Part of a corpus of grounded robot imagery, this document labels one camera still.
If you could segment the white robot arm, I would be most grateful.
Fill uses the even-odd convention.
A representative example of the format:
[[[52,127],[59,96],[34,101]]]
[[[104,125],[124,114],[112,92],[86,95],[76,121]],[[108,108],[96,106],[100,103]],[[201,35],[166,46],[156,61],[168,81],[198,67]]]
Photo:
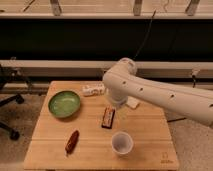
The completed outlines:
[[[213,91],[136,77],[130,58],[120,59],[103,76],[111,103],[121,105],[131,96],[213,128]]]

